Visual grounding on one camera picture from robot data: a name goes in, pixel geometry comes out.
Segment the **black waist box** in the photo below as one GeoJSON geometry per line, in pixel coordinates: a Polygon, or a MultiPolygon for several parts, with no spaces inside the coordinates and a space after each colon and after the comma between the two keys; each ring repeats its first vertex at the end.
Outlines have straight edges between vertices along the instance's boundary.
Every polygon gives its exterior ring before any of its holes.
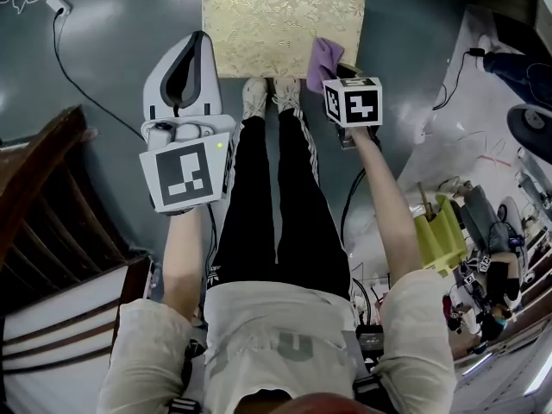
{"type": "Polygon", "coordinates": [[[377,362],[384,354],[384,333],[381,325],[359,325],[355,331],[364,359],[377,362]]]}

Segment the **person's white shoe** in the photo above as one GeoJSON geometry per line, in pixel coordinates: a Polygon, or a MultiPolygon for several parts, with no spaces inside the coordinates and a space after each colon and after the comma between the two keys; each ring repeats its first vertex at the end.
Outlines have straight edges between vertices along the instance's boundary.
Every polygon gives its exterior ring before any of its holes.
{"type": "Polygon", "coordinates": [[[300,109],[301,82],[297,78],[275,78],[273,80],[273,103],[278,112],[300,109]]]}
{"type": "Polygon", "coordinates": [[[268,82],[265,78],[249,78],[242,89],[242,119],[265,118],[268,82]]]}

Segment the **grey office chair base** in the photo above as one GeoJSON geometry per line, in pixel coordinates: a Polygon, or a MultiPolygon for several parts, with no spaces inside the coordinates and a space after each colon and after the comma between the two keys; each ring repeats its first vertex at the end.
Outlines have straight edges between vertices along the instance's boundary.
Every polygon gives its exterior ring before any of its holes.
{"type": "Polygon", "coordinates": [[[516,141],[552,165],[552,111],[534,104],[518,104],[507,112],[507,125],[516,141]]]}

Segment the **person's right forearm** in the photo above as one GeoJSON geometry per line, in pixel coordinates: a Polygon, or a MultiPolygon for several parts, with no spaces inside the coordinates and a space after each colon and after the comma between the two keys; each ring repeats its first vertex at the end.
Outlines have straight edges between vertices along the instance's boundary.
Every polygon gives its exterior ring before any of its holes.
{"type": "Polygon", "coordinates": [[[367,176],[392,284],[422,267],[410,208],[380,149],[364,128],[350,130],[367,176]]]}

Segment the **person's black striped trousers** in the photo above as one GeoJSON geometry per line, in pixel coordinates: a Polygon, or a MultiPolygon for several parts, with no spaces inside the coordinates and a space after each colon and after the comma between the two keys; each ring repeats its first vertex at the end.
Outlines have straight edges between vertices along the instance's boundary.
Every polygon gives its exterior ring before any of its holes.
{"type": "Polygon", "coordinates": [[[281,237],[273,226],[266,122],[241,123],[234,184],[207,286],[266,281],[349,297],[350,271],[318,184],[316,145],[299,109],[279,113],[281,237]]]}

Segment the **person's cream shirt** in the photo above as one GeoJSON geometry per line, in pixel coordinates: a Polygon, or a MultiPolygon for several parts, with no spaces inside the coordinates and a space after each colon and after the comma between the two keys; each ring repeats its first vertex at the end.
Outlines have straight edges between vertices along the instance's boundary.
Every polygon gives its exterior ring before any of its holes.
{"type": "MultiPolygon", "coordinates": [[[[443,289],[437,273],[417,270],[382,305],[384,354],[375,372],[400,414],[449,414],[456,379],[443,289]]],[[[347,299],[285,283],[233,282],[208,290],[204,314],[204,363],[187,390],[181,372],[191,324],[151,300],[123,305],[97,414],[167,414],[185,395],[209,414],[234,414],[261,390],[353,397],[358,367],[346,340],[354,330],[347,299]]]]}

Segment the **person's right white shoe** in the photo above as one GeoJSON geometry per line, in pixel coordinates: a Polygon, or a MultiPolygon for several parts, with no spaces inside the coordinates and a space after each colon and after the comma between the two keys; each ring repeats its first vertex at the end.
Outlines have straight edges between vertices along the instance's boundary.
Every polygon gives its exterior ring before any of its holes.
{"type": "Polygon", "coordinates": [[[278,112],[300,109],[301,82],[297,78],[275,78],[273,80],[273,103],[278,112]]]}

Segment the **yellow-green stool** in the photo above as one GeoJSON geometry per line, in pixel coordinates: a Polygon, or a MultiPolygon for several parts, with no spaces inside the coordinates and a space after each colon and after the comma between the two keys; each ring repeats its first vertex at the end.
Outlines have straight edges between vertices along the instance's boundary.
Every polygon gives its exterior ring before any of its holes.
{"type": "Polygon", "coordinates": [[[423,268],[446,278],[466,259],[467,245],[449,198],[437,194],[436,203],[440,210],[430,221],[420,215],[414,223],[423,268]]]}

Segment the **purple cloth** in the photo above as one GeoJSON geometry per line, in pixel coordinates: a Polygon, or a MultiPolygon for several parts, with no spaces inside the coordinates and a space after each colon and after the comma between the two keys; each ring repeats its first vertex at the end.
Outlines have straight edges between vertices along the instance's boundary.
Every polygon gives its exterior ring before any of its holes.
{"type": "Polygon", "coordinates": [[[343,53],[344,48],[331,40],[320,37],[313,40],[306,77],[306,86],[310,91],[322,94],[323,82],[336,79],[343,53]]]}

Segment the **cream upholstered stool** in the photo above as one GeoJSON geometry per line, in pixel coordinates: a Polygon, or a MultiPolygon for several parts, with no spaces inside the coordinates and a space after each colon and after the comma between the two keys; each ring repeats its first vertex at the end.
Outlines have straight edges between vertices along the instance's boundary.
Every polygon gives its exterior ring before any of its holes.
{"type": "Polygon", "coordinates": [[[354,65],[366,0],[202,0],[221,78],[305,78],[316,38],[343,47],[354,65]]]}

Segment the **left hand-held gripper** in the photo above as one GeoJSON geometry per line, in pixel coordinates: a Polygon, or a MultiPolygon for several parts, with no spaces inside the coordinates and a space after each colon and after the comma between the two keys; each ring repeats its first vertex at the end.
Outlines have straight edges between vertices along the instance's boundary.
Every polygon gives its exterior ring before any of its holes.
{"type": "Polygon", "coordinates": [[[187,35],[160,58],[144,84],[143,106],[149,121],[141,125],[147,150],[140,161],[155,211],[180,214],[224,198],[236,122],[211,115],[222,112],[222,99],[204,31],[187,35]]]}

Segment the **dark teal floor mat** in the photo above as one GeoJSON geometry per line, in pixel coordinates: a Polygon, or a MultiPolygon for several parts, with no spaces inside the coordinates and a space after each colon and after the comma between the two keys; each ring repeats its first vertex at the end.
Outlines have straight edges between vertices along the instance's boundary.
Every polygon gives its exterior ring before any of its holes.
{"type": "MultiPolygon", "coordinates": [[[[142,90],[158,59],[201,26],[201,0],[66,0],[0,4],[0,139],[38,133],[80,104],[99,135],[85,162],[105,209],[132,245],[161,254],[168,221],[156,214],[138,161],[142,90]]],[[[379,138],[400,174],[416,127],[429,117],[467,0],[366,0],[357,63],[383,85],[379,138]]]]}

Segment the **dark wooden chair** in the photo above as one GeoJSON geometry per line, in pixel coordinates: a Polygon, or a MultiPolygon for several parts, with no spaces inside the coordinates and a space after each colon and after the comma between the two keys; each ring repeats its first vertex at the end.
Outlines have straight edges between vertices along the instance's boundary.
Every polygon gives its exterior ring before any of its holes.
{"type": "Polygon", "coordinates": [[[110,354],[123,304],[148,294],[150,255],[123,240],[82,159],[79,107],[0,147],[0,381],[110,354]]]}

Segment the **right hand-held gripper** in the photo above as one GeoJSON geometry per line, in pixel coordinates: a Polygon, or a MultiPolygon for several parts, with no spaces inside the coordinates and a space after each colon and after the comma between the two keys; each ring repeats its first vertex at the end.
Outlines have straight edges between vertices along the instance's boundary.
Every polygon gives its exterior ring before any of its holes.
{"type": "Polygon", "coordinates": [[[326,116],[336,126],[342,149],[355,148],[350,134],[352,128],[365,128],[371,139],[380,146],[377,132],[383,123],[383,90],[380,80],[367,77],[356,67],[339,63],[335,72],[324,68],[323,80],[326,116]]]}

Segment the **person's left white shoe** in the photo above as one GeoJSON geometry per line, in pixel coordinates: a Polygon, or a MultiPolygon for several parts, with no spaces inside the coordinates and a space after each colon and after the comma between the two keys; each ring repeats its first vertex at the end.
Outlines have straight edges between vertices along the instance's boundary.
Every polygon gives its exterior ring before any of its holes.
{"type": "Polygon", "coordinates": [[[242,119],[265,118],[268,82],[265,78],[249,78],[242,89],[242,119]]]}

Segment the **person's left forearm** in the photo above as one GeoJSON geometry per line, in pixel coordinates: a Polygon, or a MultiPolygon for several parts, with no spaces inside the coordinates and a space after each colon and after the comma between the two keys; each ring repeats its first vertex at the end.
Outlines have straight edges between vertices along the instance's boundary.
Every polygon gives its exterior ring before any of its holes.
{"type": "Polygon", "coordinates": [[[162,303],[188,322],[199,306],[204,275],[202,208],[172,216],[162,263],[162,303]]]}

